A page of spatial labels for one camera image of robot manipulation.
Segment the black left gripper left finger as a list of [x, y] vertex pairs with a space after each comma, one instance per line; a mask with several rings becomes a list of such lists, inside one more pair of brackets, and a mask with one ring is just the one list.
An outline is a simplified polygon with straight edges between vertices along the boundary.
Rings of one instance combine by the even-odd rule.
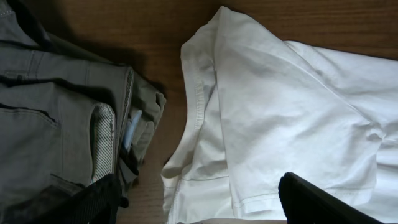
[[118, 208], [128, 208], [121, 183], [108, 174], [72, 198], [31, 221], [33, 224], [115, 224]]

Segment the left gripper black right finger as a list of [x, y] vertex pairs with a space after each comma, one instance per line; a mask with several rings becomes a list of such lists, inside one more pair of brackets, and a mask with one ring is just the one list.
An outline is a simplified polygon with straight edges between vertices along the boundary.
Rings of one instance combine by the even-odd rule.
[[292, 172], [278, 190], [288, 224], [382, 224]]

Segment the white printed t-shirt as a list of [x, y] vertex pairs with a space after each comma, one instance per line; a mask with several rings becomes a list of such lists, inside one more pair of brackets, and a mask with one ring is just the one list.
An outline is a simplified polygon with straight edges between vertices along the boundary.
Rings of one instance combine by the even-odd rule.
[[283, 41], [220, 7], [182, 45], [187, 122], [162, 169], [167, 223], [284, 220], [293, 172], [397, 221], [397, 62]]

